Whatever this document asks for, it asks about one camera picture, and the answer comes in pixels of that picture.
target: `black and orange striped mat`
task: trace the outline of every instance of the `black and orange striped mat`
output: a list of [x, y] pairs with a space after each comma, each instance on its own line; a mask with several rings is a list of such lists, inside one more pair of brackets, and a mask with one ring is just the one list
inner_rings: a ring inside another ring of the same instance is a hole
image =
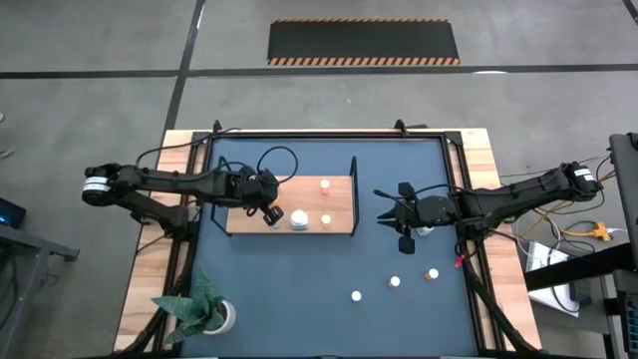
[[270, 25], [268, 65], [458, 65], [447, 19], [280, 19]]

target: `gray floor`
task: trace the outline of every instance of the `gray floor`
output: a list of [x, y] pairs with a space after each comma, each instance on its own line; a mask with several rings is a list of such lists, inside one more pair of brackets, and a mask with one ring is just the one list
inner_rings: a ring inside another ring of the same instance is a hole
[[[0, 1], [0, 72], [176, 69], [194, 0]], [[620, 0], [210, 0], [191, 67], [264, 67], [268, 23], [301, 17], [445, 17], [464, 65], [638, 63], [638, 27]], [[51, 262], [22, 358], [106, 354], [113, 346], [139, 227], [117, 208], [80, 201], [83, 168], [131, 163], [161, 137], [174, 79], [0, 80], [0, 196], [29, 209], [26, 229], [82, 249]], [[176, 127], [488, 128], [501, 174], [605, 153], [612, 133], [637, 131], [636, 73], [191, 79]], [[605, 205], [559, 217], [624, 226], [611, 180]], [[521, 230], [534, 220], [523, 218]], [[534, 238], [550, 242], [541, 228]], [[597, 248], [612, 243], [594, 242]], [[547, 324], [551, 352], [603, 356], [600, 336]]]

